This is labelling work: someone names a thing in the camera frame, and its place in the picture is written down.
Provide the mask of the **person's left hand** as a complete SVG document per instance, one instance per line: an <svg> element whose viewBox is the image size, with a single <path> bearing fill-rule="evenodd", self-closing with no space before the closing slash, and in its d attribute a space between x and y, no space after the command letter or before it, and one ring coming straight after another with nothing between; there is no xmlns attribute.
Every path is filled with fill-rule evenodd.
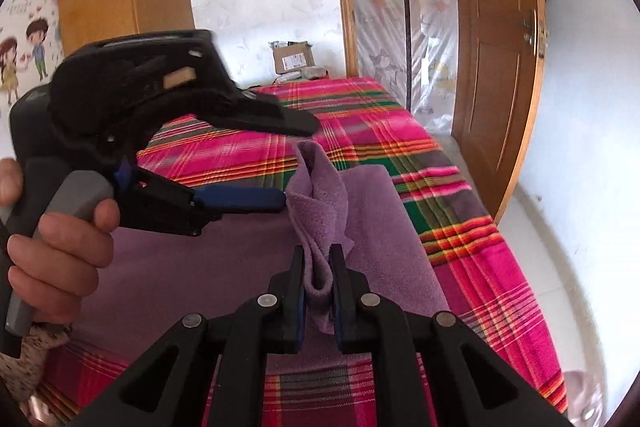
<svg viewBox="0 0 640 427"><path fill-rule="evenodd" d="M37 322L75 321L81 300L98 289L99 271L113 261L112 233L118 225L118 206L107 199L96 206L90 222L50 212L40 218L38 239L11 236L8 280L34 308Z"/></svg>

